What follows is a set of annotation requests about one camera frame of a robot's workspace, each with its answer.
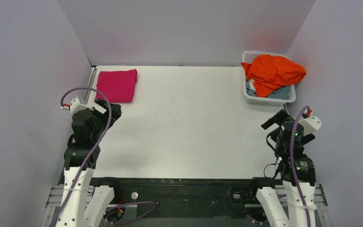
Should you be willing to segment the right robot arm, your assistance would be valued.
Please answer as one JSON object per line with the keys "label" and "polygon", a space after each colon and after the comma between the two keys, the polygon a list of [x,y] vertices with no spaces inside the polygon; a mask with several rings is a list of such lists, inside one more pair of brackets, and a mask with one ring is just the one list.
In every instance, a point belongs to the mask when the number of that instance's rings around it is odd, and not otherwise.
{"label": "right robot arm", "polygon": [[299,123],[305,119],[305,106],[296,119],[285,110],[277,112],[262,124],[263,129],[277,124],[278,128],[267,138],[276,144],[272,147],[277,161],[276,172],[280,174],[286,192],[288,211],[280,203],[274,180],[260,178],[257,184],[248,190],[251,201],[260,203],[267,220],[272,227],[314,227],[314,194],[316,189],[315,165],[304,153],[304,145],[315,139],[312,133],[305,134],[305,127]]}

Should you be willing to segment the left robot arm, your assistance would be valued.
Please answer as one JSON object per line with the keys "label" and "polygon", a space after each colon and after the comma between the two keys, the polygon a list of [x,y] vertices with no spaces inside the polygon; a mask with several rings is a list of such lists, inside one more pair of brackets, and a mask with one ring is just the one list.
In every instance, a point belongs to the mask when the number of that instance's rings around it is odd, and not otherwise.
{"label": "left robot arm", "polygon": [[60,207],[51,227],[97,227],[109,203],[121,200],[122,190],[114,183],[95,186],[90,202],[88,189],[100,154],[99,143],[121,117],[119,104],[97,98],[92,105],[74,98],[69,105],[73,133],[64,154],[64,188]]}

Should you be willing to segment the orange t shirt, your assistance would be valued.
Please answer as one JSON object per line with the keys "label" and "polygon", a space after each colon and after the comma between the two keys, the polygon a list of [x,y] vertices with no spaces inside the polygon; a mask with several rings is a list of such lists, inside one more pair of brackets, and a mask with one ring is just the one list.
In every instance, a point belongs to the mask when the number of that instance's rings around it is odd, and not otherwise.
{"label": "orange t shirt", "polygon": [[284,56],[260,54],[251,63],[241,62],[247,81],[252,81],[257,97],[265,98],[282,87],[295,85],[306,70]]}

